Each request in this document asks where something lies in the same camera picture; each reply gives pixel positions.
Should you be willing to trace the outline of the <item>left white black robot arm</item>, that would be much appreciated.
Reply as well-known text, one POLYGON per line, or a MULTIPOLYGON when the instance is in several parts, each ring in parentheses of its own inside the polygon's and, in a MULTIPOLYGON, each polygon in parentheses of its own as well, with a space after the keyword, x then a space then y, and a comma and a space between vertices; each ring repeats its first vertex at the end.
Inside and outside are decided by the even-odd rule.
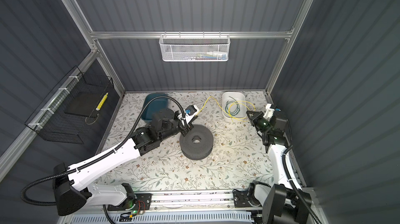
POLYGON ((140 115, 147 110, 152 102, 158 99, 168 99, 178 106, 178 111, 169 108, 158 110, 150 124, 138 127, 140 117, 137 117, 133 127, 123 141, 87 160, 65 166, 64 163, 54 168, 55 173, 26 185, 20 193, 23 202, 34 206, 56 206, 59 216, 67 216, 90 205, 118 206, 127 199, 135 199, 134 192, 126 183, 118 186, 103 186, 97 189, 93 182, 114 168, 139 158, 158 148, 162 141, 180 133, 186 136, 193 128, 201 110, 197 105, 183 108, 174 98, 161 95, 144 104, 140 115), (28 197, 27 192, 32 187, 52 181, 54 201, 38 201, 28 197))

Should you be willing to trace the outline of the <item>grey perforated cable spool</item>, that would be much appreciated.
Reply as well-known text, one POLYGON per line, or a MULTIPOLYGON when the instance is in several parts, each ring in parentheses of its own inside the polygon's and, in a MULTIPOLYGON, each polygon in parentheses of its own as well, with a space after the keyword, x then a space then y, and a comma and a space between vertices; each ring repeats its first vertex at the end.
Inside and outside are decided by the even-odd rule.
POLYGON ((207 158, 214 146, 214 137, 210 129, 203 125, 194 125, 194 128, 185 136, 179 138, 183 155, 190 160, 207 158))

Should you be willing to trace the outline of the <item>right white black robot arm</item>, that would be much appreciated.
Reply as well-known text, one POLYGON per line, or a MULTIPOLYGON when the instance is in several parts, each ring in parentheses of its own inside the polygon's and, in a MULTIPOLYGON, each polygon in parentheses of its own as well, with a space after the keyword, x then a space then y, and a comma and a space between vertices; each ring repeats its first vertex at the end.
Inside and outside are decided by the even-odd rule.
POLYGON ((255 220, 257 224, 305 224, 310 220, 321 223, 311 208, 310 194, 303 191, 293 172, 289 158, 292 145, 284 136, 287 119, 280 110, 248 110, 246 114, 271 160, 274 184, 254 180, 247 190, 233 190, 234 206, 262 207, 262 216, 255 220))

